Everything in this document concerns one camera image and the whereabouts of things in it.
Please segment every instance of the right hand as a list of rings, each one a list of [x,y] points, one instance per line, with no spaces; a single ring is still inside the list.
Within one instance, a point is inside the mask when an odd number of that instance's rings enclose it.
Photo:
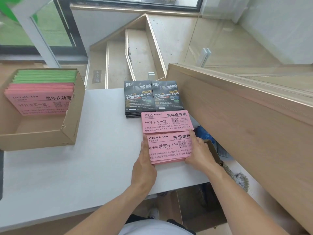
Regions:
[[[203,173],[207,173],[212,167],[219,166],[215,162],[209,150],[209,146],[203,139],[196,137],[192,130],[189,131],[189,134],[193,143],[193,151],[191,156],[185,159],[185,163],[192,165],[194,169]]]

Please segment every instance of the forearm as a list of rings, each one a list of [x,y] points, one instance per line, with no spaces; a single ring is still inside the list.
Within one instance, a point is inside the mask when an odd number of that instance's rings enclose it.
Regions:
[[[219,166],[206,171],[233,235],[287,235]]]
[[[128,187],[120,196],[101,206],[65,235],[116,235],[145,198],[138,188]]]

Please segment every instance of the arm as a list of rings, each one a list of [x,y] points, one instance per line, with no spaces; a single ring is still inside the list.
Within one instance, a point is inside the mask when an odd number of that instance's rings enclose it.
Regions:
[[[233,235],[288,235],[288,233],[218,165],[206,143],[190,131],[193,152],[185,162],[209,178]]]
[[[65,235],[117,235],[134,209],[150,192],[156,175],[157,171],[150,161],[148,139],[144,135],[139,157],[133,167],[131,185]]]

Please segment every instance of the white shirt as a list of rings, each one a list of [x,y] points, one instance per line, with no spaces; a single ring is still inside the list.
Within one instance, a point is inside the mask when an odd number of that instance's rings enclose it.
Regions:
[[[147,219],[125,224],[119,235],[192,235],[172,223]]]

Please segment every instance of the left hand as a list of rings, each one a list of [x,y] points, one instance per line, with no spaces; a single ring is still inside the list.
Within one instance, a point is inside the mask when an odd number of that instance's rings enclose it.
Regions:
[[[136,187],[139,190],[138,192],[146,197],[154,185],[156,178],[157,171],[151,165],[148,138],[144,134],[139,157],[133,166],[131,186]]]

